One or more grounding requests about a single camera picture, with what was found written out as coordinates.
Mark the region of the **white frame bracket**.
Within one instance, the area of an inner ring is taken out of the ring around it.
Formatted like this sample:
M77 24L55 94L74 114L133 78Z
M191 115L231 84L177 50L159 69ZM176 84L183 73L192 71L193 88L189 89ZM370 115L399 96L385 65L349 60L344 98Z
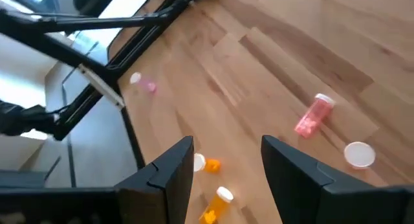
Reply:
M88 79L89 83L106 99L112 102L118 109L125 107L123 98L115 92L110 85L103 81L97 74L95 74L90 68L80 64L77 69Z

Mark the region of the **black aluminium table frame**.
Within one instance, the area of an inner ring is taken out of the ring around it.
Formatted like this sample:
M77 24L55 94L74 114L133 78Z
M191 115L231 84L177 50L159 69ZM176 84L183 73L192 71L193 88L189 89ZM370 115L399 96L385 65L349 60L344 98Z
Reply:
M0 8L0 33L75 69L90 68L120 95L117 80L194 0L165 0L153 12L132 17L58 17L57 14L13 12ZM51 37L55 32L137 28L127 43L104 65ZM17 136L32 129L63 140L103 97L90 83L61 109L23 108L0 100L0 134Z

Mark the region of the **orange medicine bottle white cap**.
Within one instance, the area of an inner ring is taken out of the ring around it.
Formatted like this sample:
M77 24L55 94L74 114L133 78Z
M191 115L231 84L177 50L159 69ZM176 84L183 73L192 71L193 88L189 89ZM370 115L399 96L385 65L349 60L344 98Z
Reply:
M200 153L194 154L193 171L206 171L209 173L216 173L221 168L221 162L217 159L207 159Z
M204 212L199 218L199 224L217 224L219 218L229 207L230 203L234 200L234 195L229 189L220 186L206 207Z

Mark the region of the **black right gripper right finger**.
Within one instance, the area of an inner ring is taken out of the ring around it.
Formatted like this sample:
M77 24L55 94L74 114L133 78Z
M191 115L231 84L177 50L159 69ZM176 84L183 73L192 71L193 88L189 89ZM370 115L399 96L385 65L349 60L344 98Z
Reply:
M270 135L261 157L283 224L404 223L402 187L375 187Z

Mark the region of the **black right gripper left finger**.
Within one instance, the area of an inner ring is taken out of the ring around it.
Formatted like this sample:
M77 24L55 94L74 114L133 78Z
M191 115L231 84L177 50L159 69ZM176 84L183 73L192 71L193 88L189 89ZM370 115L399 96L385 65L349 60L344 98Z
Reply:
M193 182L193 137L185 136L118 183L123 224L184 224Z

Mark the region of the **pink medicine bottle white cap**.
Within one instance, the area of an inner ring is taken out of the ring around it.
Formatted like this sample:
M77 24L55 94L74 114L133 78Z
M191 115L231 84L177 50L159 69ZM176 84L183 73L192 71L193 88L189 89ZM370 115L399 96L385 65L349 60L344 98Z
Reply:
M343 155L347 163L357 169L370 167L376 159L374 149L364 142L348 144L343 150Z
M152 80L147 79L141 73L135 72L130 77L130 84L136 87L141 87L150 93L154 93L157 90L157 85Z
M336 102L327 95L316 94L314 102L294 128L295 132L304 138L310 137L329 115L335 104Z

